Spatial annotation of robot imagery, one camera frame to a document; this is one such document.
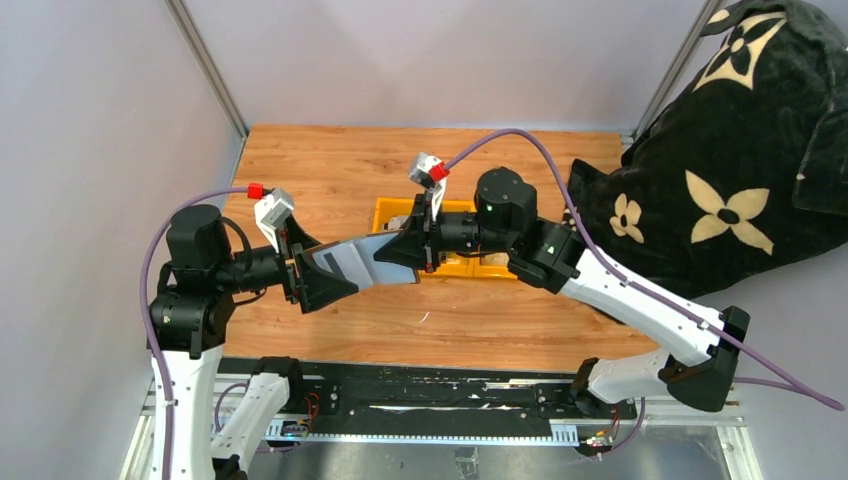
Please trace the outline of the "brown leather card holder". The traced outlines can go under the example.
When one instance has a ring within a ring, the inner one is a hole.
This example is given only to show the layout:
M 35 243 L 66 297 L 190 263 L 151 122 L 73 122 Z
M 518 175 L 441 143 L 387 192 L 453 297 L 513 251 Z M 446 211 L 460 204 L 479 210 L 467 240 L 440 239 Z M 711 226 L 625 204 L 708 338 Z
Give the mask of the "brown leather card holder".
M 363 241 L 364 238 L 360 237 L 323 245 L 313 250 L 311 255 L 318 267 L 355 284 L 359 290 L 365 290 L 375 282 L 366 262 Z

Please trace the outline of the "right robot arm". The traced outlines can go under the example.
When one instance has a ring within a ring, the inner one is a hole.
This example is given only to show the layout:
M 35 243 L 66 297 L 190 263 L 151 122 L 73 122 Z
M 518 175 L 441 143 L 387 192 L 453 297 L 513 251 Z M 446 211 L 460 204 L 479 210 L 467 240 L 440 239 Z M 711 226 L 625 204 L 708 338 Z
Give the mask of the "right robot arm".
M 584 415 L 664 394 L 700 411 L 723 408 L 749 325 L 745 311 L 697 307 L 663 288 L 639 286 L 638 275 L 590 250 L 579 233 L 538 217 L 536 189 L 508 168 L 480 176 L 474 206 L 443 213 L 427 195 L 417 195 L 409 218 L 375 260 L 432 272 L 444 253 L 504 253 L 519 281 L 578 300 L 653 339 L 654 352 L 581 364 L 567 402 Z

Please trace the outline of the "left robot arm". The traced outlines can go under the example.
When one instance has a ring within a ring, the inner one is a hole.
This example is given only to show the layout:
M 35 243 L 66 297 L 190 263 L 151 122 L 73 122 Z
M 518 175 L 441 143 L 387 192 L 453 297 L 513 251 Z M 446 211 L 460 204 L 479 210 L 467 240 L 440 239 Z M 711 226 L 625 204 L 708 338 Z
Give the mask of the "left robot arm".
M 317 409 L 297 359 L 264 357 L 229 421 L 214 424 L 214 386 L 236 294 L 278 286 L 311 313 L 359 290 L 316 264 L 316 241 L 300 228 L 287 201 L 259 200 L 254 216 L 268 245 L 239 252 L 231 248 L 230 222 L 217 207 L 184 207 L 166 225 L 163 240 L 171 258 L 155 295 L 142 299 L 157 387 L 155 479 L 244 479 L 278 412 Z

